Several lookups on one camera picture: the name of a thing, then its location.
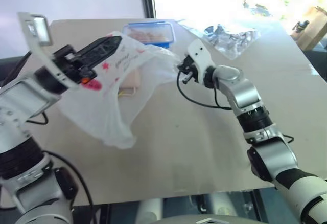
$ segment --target silver robot arm segment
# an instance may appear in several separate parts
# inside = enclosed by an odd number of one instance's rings
[[[302,223],[327,223],[327,182],[299,169],[294,152],[242,70],[216,66],[200,40],[190,45],[188,54],[178,67],[187,74],[184,83],[194,78],[227,97],[251,145],[247,154],[252,172],[276,186]]]
[[[96,77],[93,68],[115,53],[121,37],[99,38],[78,52],[66,45],[49,55],[42,49],[52,44],[46,18],[18,16],[31,52],[44,66],[0,89],[0,185],[23,214],[17,224],[70,224],[77,184],[65,168],[53,167],[24,125],[66,90]]]

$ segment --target clear plastic bag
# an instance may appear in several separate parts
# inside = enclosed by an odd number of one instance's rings
[[[174,66],[180,60],[167,49],[121,36],[117,51],[95,67],[98,76],[92,83],[69,90],[58,104],[62,113],[88,134],[106,145],[126,149],[136,142],[130,130],[132,121],[158,85],[176,80]],[[135,68],[141,76],[137,92],[118,98],[120,84]]]
[[[178,23],[212,44],[228,59],[239,57],[261,35],[261,31],[247,26],[249,23],[212,23],[210,21],[180,20]]]

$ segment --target gray surface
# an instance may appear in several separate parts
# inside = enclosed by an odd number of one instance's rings
[[[54,52],[68,43],[81,49],[136,21],[142,19],[54,21],[51,31],[55,45],[48,50]],[[195,36],[174,22],[173,26],[177,41],[173,50],[182,58]],[[296,143],[291,146],[300,167],[326,177],[326,83],[312,75],[308,60],[282,27],[277,23],[269,26],[273,30],[233,62],[211,47],[209,51],[215,63],[243,69],[256,84],[272,119],[283,132],[295,136]],[[40,65],[31,56],[24,71]],[[196,83],[185,85],[184,91],[199,102],[213,104],[212,91]],[[225,97],[219,94],[218,98],[226,105]],[[51,107],[48,115],[48,126],[30,127],[35,139],[80,169],[96,204],[270,186],[251,173],[248,144],[235,116],[185,101],[175,83],[156,89],[136,117],[132,131],[138,142],[129,150],[104,146],[61,114],[57,106]],[[308,158],[308,153],[315,155],[315,160]],[[3,200],[4,206],[11,205],[5,196]],[[86,203],[84,194],[78,194],[76,204]]]

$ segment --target plastic container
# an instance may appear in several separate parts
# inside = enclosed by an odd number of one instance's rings
[[[145,45],[156,45],[168,49],[175,42],[171,23],[166,21],[130,23],[123,27],[123,33]]]

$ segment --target wire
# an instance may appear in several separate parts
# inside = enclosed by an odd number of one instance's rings
[[[218,100],[217,100],[217,90],[214,88],[214,93],[215,93],[215,103],[216,105],[220,108],[220,109],[223,109],[223,110],[231,110],[230,107],[225,107],[225,106],[220,106],[219,103],[218,103]]]
[[[9,82],[11,82],[13,79],[15,79],[20,70],[24,67],[26,61],[28,60],[28,58],[31,56],[31,52],[27,52],[21,59],[20,61],[17,63],[17,65],[15,66],[14,69],[12,69],[8,76],[4,79],[4,81],[2,82],[1,87],[5,86],[6,84],[8,84]]]
[[[94,224],[97,224],[97,217],[96,217],[96,212],[95,212],[95,208],[94,208],[94,204],[93,204],[93,200],[92,200],[92,197],[91,197],[91,194],[90,194],[90,191],[81,175],[81,173],[78,171],[78,169],[72,164],[70,163],[67,159],[65,159],[64,157],[54,153],[54,152],[51,152],[51,151],[46,151],[44,150],[43,152],[46,152],[47,154],[53,156],[54,158],[57,158],[61,161],[63,161],[64,163],[66,163],[71,169],[72,171],[76,174],[77,178],[79,179],[79,181],[81,182],[83,188],[84,188],[84,191],[86,193],[86,196],[87,196],[87,199],[88,199],[88,202],[89,202],[89,205],[90,205],[90,210],[91,210],[91,215],[92,215],[92,218],[93,218],[93,223]]]
[[[49,123],[49,118],[48,116],[46,115],[45,112],[42,112],[42,115],[44,117],[44,122],[38,122],[38,121],[33,121],[33,120],[27,120],[26,122],[27,123],[34,123],[34,124],[39,124],[39,125],[46,125]]]
[[[293,142],[295,140],[295,138],[293,136],[288,136],[286,134],[283,134],[283,136],[286,137],[286,138],[290,138],[290,140],[287,143],[291,143],[291,142]]]
[[[217,104],[217,106],[213,106],[213,105],[206,105],[206,104],[203,104],[203,103],[200,103],[200,102],[197,102],[195,100],[192,100],[191,98],[189,98],[188,96],[186,96],[186,94],[181,90],[180,86],[179,86],[179,77],[180,77],[180,74],[181,74],[181,71],[178,72],[177,74],[177,81],[176,81],[176,84],[177,84],[177,89],[178,91],[180,92],[181,95],[184,96],[184,98],[186,98],[188,101],[191,101],[192,103],[195,103],[197,105],[200,105],[200,106],[204,106],[204,107],[207,107],[207,108],[215,108],[215,109],[223,109],[223,110],[231,110],[230,107],[221,107],[219,106],[218,102],[217,102],[217,91],[216,89],[214,88],[214,92],[215,92],[215,102]]]

